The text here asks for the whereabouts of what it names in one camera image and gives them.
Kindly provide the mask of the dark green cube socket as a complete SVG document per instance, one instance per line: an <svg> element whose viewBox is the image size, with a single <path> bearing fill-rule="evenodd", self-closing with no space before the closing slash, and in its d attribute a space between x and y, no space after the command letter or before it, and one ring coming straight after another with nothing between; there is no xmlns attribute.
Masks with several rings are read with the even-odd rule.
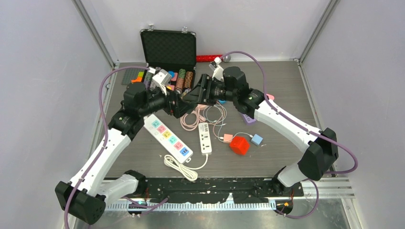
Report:
<svg viewBox="0 0 405 229"><path fill-rule="evenodd" d="M184 97L181 96L181 110L182 111L184 111L186 113L190 113L197 107L197 105L198 104L195 102L190 102L190 101L184 100Z"/></svg>

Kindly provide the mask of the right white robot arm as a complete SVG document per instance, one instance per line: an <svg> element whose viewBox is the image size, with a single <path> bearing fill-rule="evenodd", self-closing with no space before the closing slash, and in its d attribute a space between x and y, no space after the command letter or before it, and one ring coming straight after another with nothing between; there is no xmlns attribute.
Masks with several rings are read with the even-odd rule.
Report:
<svg viewBox="0 0 405 229"><path fill-rule="evenodd" d="M272 187L279 196L306 178L320 180L338 158L337 146L332 143L337 136L332 129L320 130L286 112L262 91L249 87L239 67L223 70L223 80L203 74L183 99L204 105L214 105L218 100L233 102L237 111L273 128L303 153L298 162L276 173Z"/></svg>

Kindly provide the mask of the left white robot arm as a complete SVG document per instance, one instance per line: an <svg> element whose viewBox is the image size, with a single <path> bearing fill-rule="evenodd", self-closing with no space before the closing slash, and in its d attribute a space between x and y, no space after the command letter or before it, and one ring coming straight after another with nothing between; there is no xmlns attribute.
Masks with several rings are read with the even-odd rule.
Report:
<svg viewBox="0 0 405 229"><path fill-rule="evenodd" d="M118 156L144 126L144 118L159 110L180 118L190 113L196 103L182 100L179 93L166 86L147 90L144 83L127 86L121 108L105 124L105 136L85 165L69 182L60 181L56 188L65 216L72 215L88 225L95 224L110 204L132 194L142 197L147 190L146 177L134 170L126 171L110 184L103 185Z"/></svg>

